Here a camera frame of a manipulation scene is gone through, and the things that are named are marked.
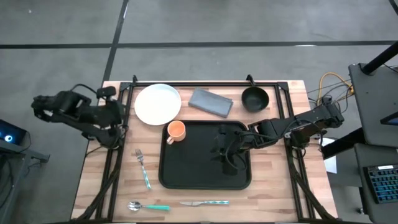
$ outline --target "black tray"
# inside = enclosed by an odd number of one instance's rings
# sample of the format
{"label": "black tray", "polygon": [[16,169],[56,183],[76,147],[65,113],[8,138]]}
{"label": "black tray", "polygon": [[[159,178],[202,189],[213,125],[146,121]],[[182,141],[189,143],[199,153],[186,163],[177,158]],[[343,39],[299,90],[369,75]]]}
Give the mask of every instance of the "black tray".
{"label": "black tray", "polygon": [[223,164],[211,160],[218,155],[212,152],[219,126],[226,126],[226,138],[233,140],[233,131],[246,130],[239,121],[182,121],[187,135],[180,142],[166,143],[166,124],[163,129],[160,149],[159,181],[168,189],[208,189],[208,190],[242,190],[251,182],[250,153],[245,152],[242,158],[247,169],[236,170],[235,175],[225,174]]}

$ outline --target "butcher block table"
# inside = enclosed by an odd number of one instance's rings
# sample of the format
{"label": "butcher block table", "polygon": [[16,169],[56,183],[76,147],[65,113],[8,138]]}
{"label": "butcher block table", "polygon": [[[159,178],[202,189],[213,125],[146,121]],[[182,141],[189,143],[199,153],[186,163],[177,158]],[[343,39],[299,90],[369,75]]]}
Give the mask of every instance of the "butcher block table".
{"label": "butcher block table", "polygon": [[[289,84],[294,114],[310,109],[304,82],[285,81]],[[120,82],[105,82],[104,86],[119,89]],[[180,120],[221,120],[219,116],[209,114],[188,106],[195,87],[175,87],[180,93],[182,107],[175,119]],[[263,119],[278,118],[278,107],[273,87],[261,87],[269,95],[270,103],[258,113],[248,113],[242,106],[241,94],[247,87],[212,86],[203,89],[233,99],[233,107],[225,120],[241,121],[245,125]],[[283,140],[264,149],[253,149],[251,155],[252,181],[244,190],[173,190],[163,187],[158,179],[161,126],[149,126],[143,123],[134,112],[134,102],[143,88],[134,87],[129,118],[129,131],[126,135],[123,161],[118,185],[118,194],[113,222],[294,222],[297,221],[292,185],[287,165]],[[285,116],[287,105],[282,95]],[[90,142],[87,151],[98,147]],[[141,149],[144,165],[152,186],[147,190],[141,171],[141,165],[135,155],[135,149]],[[81,215],[92,202],[101,186],[106,159],[106,149],[91,153],[85,159],[80,184],[72,211],[72,218]],[[318,146],[307,147],[304,157],[311,191],[326,210],[337,217],[335,203],[331,193],[325,165]],[[301,190],[300,199],[304,217],[308,217],[305,197]],[[201,205],[188,207],[179,202],[229,200],[229,205]],[[104,211],[108,209],[109,197],[105,197]],[[143,205],[170,205],[171,211],[141,209],[138,212],[127,208],[128,202],[138,201]]]}

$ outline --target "blue keyboard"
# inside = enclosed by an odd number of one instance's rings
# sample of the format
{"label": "blue keyboard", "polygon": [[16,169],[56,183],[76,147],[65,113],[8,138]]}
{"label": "blue keyboard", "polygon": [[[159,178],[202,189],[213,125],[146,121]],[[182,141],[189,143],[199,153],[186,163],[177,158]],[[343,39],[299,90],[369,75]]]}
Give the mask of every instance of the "blue keyboard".
{"label": "blue keyboard", "polygon": [[398,164],[364,167],[376,203],[398,202]]}

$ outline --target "white plate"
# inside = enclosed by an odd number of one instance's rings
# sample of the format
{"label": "white plate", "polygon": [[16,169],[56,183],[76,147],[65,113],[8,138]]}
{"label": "white plate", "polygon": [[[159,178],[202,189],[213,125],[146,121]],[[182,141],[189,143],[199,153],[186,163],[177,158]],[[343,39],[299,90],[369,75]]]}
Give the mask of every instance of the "white plate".
{"label": "white plate", "polygon": [[134,102],[137,117],[150,125],[173,120],[181,108],[178,91],[166,84],[154,84],[143,89]]}

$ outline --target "black bowl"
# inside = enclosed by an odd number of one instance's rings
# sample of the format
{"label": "black bowl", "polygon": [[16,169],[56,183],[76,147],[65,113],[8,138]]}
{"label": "black bowl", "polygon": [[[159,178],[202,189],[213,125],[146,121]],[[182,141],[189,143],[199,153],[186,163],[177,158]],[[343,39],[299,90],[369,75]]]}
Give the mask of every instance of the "black bowl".
{"label": "black bowl", "polygon": [[259,87],[249,87],[242,93],[242,104],[249,112],[258,112],[268,106],[269,97],[265,90]]}

